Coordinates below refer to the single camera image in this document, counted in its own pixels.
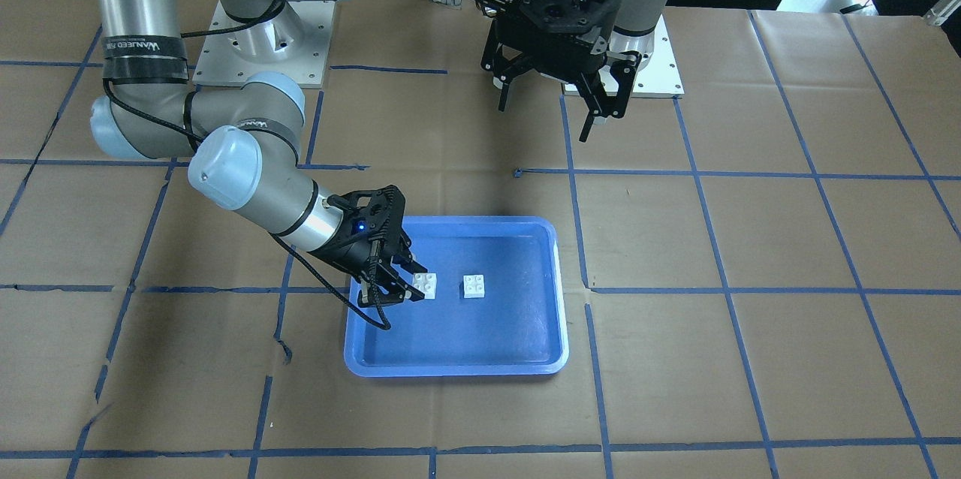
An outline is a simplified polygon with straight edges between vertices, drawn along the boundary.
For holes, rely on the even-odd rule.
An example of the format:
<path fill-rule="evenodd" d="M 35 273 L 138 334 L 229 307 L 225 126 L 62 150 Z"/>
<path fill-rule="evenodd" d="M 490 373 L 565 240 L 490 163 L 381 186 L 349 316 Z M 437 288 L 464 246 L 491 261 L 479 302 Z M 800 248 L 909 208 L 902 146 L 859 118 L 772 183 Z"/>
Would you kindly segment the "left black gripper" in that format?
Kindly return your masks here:
<path fill-rule="evenodd" d="M 595 119 L 621 119 L 640 64 L 636 51 L 607 51 L 622 4 L 624 0 L 480 0 L 480 9 L 492 20 L 480 65 L 500 89 L 500 112 L 507 109 L 515 79 L 536 71 L 580 90 L 588 107 L 581 143 L 588 140 Z M 617 83 L 615 95 L 608 95 L 601 82 L 604 66 Z"/>

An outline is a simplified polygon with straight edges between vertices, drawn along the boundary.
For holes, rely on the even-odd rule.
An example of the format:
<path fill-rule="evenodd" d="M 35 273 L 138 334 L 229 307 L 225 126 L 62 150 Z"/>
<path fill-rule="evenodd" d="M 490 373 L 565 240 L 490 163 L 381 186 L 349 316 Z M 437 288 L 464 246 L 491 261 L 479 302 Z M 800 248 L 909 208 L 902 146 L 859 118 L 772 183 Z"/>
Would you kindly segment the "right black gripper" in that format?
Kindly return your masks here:
<path fill-rule="evenodd" d="M 402 228 L 405 196 L 398 187 L 332 194 L 321 205 L 340 211 L 341 223 L 326 243 L 309 254 L 357 278 L 357 305 L 392 306 L 426 298 L 414 283 L 417 275 L 429 270 L 416 260 L 411 239 Z"/>

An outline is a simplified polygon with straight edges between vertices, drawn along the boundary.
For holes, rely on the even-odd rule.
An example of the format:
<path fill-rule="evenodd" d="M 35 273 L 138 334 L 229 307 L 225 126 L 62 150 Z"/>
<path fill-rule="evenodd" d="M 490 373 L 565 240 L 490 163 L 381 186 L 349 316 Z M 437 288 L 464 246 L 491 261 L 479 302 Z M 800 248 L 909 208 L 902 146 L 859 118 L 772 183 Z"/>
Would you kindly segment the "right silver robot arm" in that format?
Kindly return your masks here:
<path fill-rule="evenodd" d="M 306 103 L 285 73 L 252 73 L 237 90 L 188 86 L 176 0 L 99 0 L 104 94 L 89 124 L 114 158 L 189 158 L 200 194 L 253 222 L 303 261 L 312 255 L 360 284 L 358 305 L 418 301 L 435 281 L 402 228 L 395 185 L 333 194 L 301 169 Z"/>

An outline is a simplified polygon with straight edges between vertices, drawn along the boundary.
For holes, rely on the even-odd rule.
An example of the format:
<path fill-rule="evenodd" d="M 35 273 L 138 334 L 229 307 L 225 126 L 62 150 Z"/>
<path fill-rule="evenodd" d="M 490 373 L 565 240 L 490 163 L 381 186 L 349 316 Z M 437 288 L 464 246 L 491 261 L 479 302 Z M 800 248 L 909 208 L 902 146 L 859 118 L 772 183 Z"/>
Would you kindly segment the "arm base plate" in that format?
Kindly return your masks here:
<path fill-rule="evenodd" d="M 274 20 L 241 32 L 207 35 L 193 80 L 200 86 L 238 88 L 254 74 L 275 71 L 301 88 L 321 89 L 335 12 L 335 2 L 289 2 Z"/>
<path fill-rule="evenodd" d="M 664 17 L 659 17 L 651 33 L 632 37 L 614 31 L 607 43 L 609 53 L 636 51 L 640 55 L 640 64 L 631 87 L 632 98 L 676 98 L 684 95 L 682 75 L 673 54 Z"/>

